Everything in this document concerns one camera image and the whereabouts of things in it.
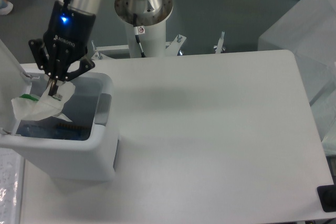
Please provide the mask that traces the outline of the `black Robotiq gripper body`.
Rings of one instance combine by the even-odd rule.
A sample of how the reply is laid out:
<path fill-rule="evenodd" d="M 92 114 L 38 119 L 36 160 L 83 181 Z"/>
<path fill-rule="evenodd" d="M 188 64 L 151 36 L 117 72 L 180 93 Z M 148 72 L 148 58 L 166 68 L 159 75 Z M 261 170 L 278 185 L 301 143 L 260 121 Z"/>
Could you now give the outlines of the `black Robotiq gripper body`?
<path fill-rule="evenodd" d="M 43 35 L 49 59 L 70 65 L 68 72 L 79 68 L 79 61 L 88 52 L 87 44 L 96 20 L 95 14 L 77 12 L 64 8 L 61 2 L 55 1 L 48 29 Z"/>

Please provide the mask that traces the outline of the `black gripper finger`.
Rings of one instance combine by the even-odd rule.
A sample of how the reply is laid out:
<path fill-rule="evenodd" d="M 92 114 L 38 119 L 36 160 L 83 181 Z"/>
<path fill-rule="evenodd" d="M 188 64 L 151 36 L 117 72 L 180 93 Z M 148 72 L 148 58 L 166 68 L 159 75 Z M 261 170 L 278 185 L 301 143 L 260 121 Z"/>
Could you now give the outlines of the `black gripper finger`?
<path fill-rule="evenodd" d="M 79 77 L 80 75 L 93 69 L 95 67 L 95 63 L 87 57 L 83 57 L 79 61 L 79 68 L 77 70 L 68 72 L 69 67 L 70 65 L 66 66 L 62 61 L 56 60 L 56 66 L 52 73 L 52 95 L 57 93 L 58 82 L 68 82 Z"/>
<path fill-rule="evenodd" d="M 29 40 L 28 45 L 33 54 L 37 67 L 40 70 L 43 70 L 49 77 L 47 86 L 49 86 L 50 90 L 54 90 L 54 62 L 47 57 L 48 54 L 45 51 L 45 43 L 42 39 L 31 39 Z"/>

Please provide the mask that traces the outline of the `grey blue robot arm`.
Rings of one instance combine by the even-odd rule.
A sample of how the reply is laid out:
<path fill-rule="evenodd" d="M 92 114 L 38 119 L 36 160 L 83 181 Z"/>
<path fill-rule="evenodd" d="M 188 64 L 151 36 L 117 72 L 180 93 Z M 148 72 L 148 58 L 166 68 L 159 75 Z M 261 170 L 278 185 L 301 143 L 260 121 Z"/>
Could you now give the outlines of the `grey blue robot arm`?
<path fill-rule="evenodd" d="M 89 37 L 101 0 L 55 0 L 48 28 L 28 44 L 37 67 L 48 77 L 48 94 L 95 67 L 87 57 Z"/>

